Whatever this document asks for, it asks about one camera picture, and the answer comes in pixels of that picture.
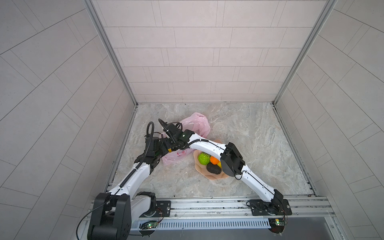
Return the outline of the pink plastic bag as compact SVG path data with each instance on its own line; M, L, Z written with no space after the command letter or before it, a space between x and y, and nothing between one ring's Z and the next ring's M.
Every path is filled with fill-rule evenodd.
M197 112L193 113L190 117L181 120L181 124L183 126L183 132L179 137L175 137L175 140L181 140L184 145L189 142L189 137L193 134L192 132L206 138L211 131L208 118ZM168 166L179 163L193 151L194 149L191 148L186 148L185 150L176 149L162 157L163 164Z

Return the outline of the green fake fruit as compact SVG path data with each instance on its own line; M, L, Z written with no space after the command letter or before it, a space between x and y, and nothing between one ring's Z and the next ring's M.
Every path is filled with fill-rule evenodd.
M201 152L199 155L198 155L198 161L201 165L208 165L211 161L211 155L207 154L207 153L204 153L204 152Z

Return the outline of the orange fake tangerine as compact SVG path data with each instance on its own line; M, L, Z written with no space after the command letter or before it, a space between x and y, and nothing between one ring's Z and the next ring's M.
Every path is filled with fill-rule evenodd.
M211 156L210 157L210 162L213 164L213 165L217 165L220 163L220 160L218 160L217 158Z

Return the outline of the dark brown fake fruit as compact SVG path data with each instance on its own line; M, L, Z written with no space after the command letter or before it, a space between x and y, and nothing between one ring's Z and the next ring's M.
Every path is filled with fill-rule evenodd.
M222 169L218 165L214 165L212 163L208 163L206 165L206 169L209 173L214 175L219 175L222 173Z

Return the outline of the pink scalloped bowl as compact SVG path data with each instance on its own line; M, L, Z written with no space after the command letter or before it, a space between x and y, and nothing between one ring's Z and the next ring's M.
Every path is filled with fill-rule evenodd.
M204 177L206 177L209 180L220 180L220 179L226 179L229 176L226 175L224 172L221 172L219 175L212 174L209 171L207 171L207 167L205 165L200 164L198 160L199 154L202 153L202 151L195 150L193 153L194 159L195 159L195 169L202 174Z

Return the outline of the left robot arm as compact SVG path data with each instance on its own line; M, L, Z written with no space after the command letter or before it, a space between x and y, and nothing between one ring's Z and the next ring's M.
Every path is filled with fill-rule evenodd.
M164 217L169 217L170 201L158 202L155 193L139 192L138 189L173 147L170 139L146 135L144 153L135 160L131 172L108 193L96 197L90 212L89 240L126 240L132 224L140 217L150 218L139 227L141 236L149 236Z

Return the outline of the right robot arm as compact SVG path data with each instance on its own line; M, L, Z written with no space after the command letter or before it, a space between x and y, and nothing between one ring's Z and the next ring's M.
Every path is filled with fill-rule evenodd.
M194 149L217 158L226 175L243 181L260 197L262 203L259 209L261 211L266 211L270 215L286 214L283 205L284 196L252 172L233 143L219 144L203 138L193 131L184 131L180 123L166 123L161 119L159 119L159 123L171 139L172 150Z

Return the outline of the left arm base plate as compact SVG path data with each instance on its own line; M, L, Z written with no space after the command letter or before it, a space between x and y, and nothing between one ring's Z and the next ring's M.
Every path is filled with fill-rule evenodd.
M143 213L141 218L165 218L170 216L171 201L157 201L154 209Z

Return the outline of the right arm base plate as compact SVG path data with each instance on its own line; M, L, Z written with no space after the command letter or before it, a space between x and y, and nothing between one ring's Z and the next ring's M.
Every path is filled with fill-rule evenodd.
M251 208L253 216L291 216L293 214L286 199L271 203L262 200L249 200L246 205Z

